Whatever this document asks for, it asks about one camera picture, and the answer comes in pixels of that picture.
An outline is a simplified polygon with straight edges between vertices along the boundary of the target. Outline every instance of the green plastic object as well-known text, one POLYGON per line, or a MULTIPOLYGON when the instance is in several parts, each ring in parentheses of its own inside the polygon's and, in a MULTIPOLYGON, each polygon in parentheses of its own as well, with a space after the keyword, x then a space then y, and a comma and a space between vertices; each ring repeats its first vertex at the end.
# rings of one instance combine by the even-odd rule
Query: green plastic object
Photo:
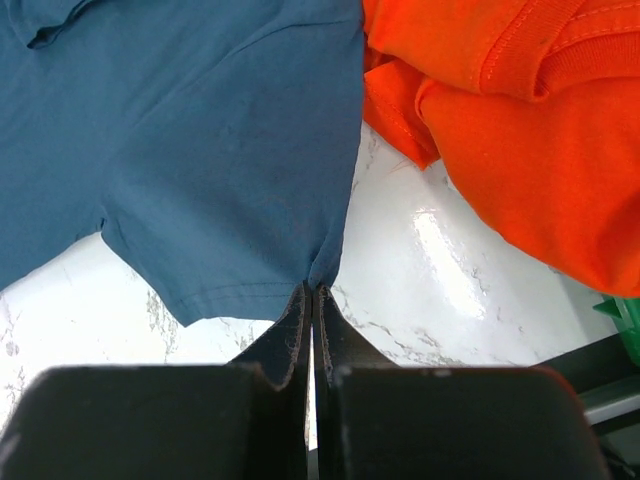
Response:
POLYGON ((593 309, 613 319, 631 360, 640 367, 640 298, 603 297, 593 309))

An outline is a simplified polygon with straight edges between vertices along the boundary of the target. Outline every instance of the marble surface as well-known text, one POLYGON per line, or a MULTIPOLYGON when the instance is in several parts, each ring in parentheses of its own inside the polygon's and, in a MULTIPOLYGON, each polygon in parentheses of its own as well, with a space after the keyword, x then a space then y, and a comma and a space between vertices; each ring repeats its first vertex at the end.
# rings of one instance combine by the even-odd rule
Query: marble surface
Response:
MULTIPOLYGON (((404 365, 531 365, 615 333, 591 310, 596 292, 507 245, 441 163, 421 172, 367 126, 333 292, 404 365)), ((50 366, 224 363, 269 325, 218 318, 185 329, 89 237, 0 293, 0 430, 50 366)))

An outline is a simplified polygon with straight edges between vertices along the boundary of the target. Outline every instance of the orange t-shirt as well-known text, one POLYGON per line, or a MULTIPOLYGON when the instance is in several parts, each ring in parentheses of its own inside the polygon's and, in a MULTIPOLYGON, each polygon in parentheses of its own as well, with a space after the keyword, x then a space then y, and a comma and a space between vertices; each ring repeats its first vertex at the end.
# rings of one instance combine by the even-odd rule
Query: orange t-shirt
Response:
POLYGON ((478 215, 640 296, 640 1, 364 0, 365 120, 478 215))

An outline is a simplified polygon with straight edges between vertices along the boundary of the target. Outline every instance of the blue t-shirt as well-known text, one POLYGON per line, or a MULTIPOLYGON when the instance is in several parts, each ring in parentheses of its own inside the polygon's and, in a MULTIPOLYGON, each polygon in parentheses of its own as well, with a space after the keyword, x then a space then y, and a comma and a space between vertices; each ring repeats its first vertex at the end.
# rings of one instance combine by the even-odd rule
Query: blue t-shirt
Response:
POLYGON ((102 232, 184 325, 337 273, 359 0, 5 0, 0 289, 102 232))

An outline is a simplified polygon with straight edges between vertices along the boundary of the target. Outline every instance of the black object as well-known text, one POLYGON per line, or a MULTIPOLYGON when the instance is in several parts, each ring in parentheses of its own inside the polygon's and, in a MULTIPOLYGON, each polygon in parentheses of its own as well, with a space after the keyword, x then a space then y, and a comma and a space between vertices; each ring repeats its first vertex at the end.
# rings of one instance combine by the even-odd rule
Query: black object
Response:
POLYGON ((0 478, 307 478, 312 324, 320 479, 608 478, 559 375, 399 368, 307 286, 228 365, 43 374, 0 441, 0 478))

